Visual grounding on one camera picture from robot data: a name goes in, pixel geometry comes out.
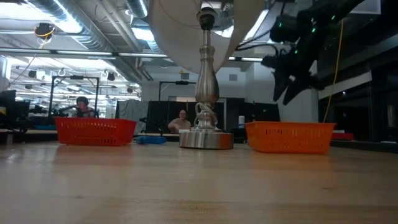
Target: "yellow cable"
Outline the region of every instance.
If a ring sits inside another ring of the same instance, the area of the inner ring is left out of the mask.
[[[340,61],[341,41],[343,39],[343,28],[344,28],[344,20],[341,20],[340,40],[338,42],[335,79],[333,80],[333,85],[331,86],[331,93],[330,93],[330,96],[329,96],[328,107],[326,108],[325,117],[323,117],[323,122],[326,121],[326,117],[328,116],[329,107],[330,107],[330,103],[331,103],[331,97],[333,96],[333,92],[335,91],[335,84],[336,84],[337,73],[338,73],[338,62]]]
[[[48,32],[48,33],[46,33],[46,34],[36,34],[36,27],[35,27],[34,33],[35,33],[35,35],[36,35],[37,37],[45,37],[45,36],[48,36],[48,35],[52,34],[52,33],[54,32],[54,30],[55,30],[55,27],[54,27],[50,32]]]

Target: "orange basket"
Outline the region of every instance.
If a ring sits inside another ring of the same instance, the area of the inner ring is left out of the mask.
[[[324,154],[335,124],[256,121],[245,126],[249,145],[256,151]]]
[[[126,119],[55,118],[61,144],[123,146],[130,144],[135,121]]]

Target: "wooden table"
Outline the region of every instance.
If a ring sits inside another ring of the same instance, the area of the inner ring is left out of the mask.
[[[1,223],[398,223],[398,155],[15,144]]]

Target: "woman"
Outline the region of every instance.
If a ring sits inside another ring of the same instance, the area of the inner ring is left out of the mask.
[[[179,133],[180,129],[190,129],[191,122],[187,121],[187,111],[182,109],[179,114],[179,118],[175,118],[170,122],[168,128],[172,133]]]
[[[78,117],[78,118],[94,118],[95,117],[94,109],[88,106],[87,97],[79,96],[76,99],[76,104],[77,104],[78,108],[76,109],[76,112],[73,115],[74,117]]]

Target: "cable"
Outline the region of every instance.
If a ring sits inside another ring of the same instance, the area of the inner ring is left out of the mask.
[[[44,44],[41,44],[40,47],[39,47],[39,49],[42,49],[43,47],[44,47]],[[18,75],[17,78],[14,79],[14,81],[12,81],[12,82],[10,82],[10,83],[8,84],[7,88],[10,87],[11,85],[13,85],[16,81],[18,81],[18,79],[25,73],[25,71],[29,68],[29,66],[30,66],[30,65],[32,64],[32,62],[35,60],[36,56],[37,56],[37,54],[35,54],[35,55],[32,57],[32,60],[28,63],[28,65],[26,66],[26,68],[21,72],[21,74]]]
[[[207,113],[209,113],[212,117],[213,117],[213,120],[214,120],[214,124],[215,125],[217,125],[218,124],[218,119],[217,119],[217,116],[216,116],[216,113],[214,113],[208,106],[206,106],[204,103],[200,103],[200,102],[198,102],[197,104],[196,104],[196,106],[195,106],[195,112],[197,113],[197,117],[195,118],[195,120],[193,121],[193,124],[195,125],[195,123],[197,122],[197,120],[198,120],[198,113],[199,113],[199,106],[201,106],[202,108],[203,108],[203,111],[206,111]]]
[[[340,52],[341,52],[341,41],[343,40],[343,28],[344,28],[344,19],[341,20],[340,40],[338,42],[335,79],[333,80],[333,85],[331,86],[331,93],[330,93],[330,96],[329,96],[328,106],[326,107],[325,116],[323,117],[323,122],[326,121],[326,117],[328,116],[329,107],[330,107],[330,103],[331,103],[331,97],[333,96],[333,92],[335,91],[335,84],[336,84],[337,73],[338,73],[338,62],[340,60]]]
[[[94,7],[94,16],[95,16],[95,19],[97,19],[98,22],[104,22],[104,21],[106,20],[106,16],[103,17],[102,19],[98,19],[98,16],[97,16],[97,7],[98,7],[98,5],[95,5],[95,7]]]
[[[283,15],[285,11],[285,6],[286,6],[286,0],[284,0],[284,4],[282,5],[282,9],[280,10],[280,16]]]
[[[55,27],[54,27],[50,32],[48,32],[48,33],[46,33],[46,34],[36,34],[36,27],[35,27],[35,29],[33,30],[33,32],[35,33],[35,35],[36,35],[37,37],[46,37],[46,39],[47,39],[47,37],[48,37],[50,34],[52,34],[52,33],[54,32],[54,30],[55,30]]]

